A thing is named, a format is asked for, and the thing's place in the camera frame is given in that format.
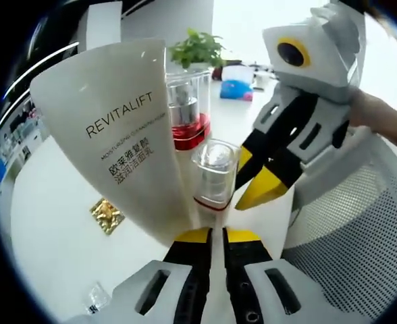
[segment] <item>white table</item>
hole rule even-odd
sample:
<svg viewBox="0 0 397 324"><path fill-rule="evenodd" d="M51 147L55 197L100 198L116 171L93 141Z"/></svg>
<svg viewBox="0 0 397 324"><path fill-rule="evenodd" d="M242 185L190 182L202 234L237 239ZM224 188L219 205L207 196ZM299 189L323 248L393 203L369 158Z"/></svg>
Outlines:
<svg viewBox="0 0 397 324"><path fill-rule="evenodd" d="M251 131L260 108L269 100L255 92L252 103L219 98L219 82L212 84L211 129L214 138L241 144ZM244 190L234 197L237 201ZM161 260L167 248L130 220L106 236L89 209L101 195L77 172L52 137L40 146L16 179L11 204L11 238L18 269L37 300L64 321L84 313L82 296L95 281L109 294L114 287L150 260ZM292 191L255 209L232 210L228 225L260 235L274 258L285 240ZM230 302L215 305L232 313ZM233 323L224 315L225 323Z"/></svg>

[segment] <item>person's arm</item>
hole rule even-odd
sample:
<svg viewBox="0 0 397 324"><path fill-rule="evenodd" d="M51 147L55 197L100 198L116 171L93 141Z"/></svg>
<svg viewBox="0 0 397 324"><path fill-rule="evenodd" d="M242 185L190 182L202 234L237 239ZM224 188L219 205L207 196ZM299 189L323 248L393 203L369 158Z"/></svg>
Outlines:
<svg viewBox="0 0 397 324"><path fill-rule="evenodd" d="M397 110L361 90L355 92L351 107L351 126L368 126L397 145Z"/></svg>

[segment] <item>potted plant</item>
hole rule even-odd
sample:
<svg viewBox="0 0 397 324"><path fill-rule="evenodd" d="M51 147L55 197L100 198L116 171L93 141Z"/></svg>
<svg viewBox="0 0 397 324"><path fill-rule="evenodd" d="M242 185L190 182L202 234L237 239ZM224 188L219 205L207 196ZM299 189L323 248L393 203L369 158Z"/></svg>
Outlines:
<svg viewBox="0 0 397 324"><path fill-rule="evenodd" d="M199 66L201 69L209 66L222 66L224 63L221 58L223 46L216 41L217 38L221 37L189 28L186 40L169 47L171 61L181 65L184 69L194 69Z"/></svg>

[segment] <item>gray mesh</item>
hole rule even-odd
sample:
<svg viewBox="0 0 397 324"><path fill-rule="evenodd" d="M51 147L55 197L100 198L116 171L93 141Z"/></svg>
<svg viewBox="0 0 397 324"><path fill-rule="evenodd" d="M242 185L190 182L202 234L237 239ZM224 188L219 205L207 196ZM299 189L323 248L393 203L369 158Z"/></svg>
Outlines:
<svg viewBox="0 0 397 324"><path fill-rule="evenodd" d="M397 295L397 158L374 136L365 164L304 206L283 258L342 311L376 319Z"/></svg>

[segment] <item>revitalift cleanser tube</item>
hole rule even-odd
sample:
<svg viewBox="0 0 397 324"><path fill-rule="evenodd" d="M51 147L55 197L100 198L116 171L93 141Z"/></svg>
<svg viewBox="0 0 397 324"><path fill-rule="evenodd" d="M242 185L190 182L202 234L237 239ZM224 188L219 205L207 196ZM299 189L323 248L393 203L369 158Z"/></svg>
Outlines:
<svg viewBox="0 0 397 324"><path fill-rule="evenodd" d="M45 70L31 82L30 94L77 170L126 217L170 246L191 220L171 135L164 62L162 40L107 45Z"/></svg>

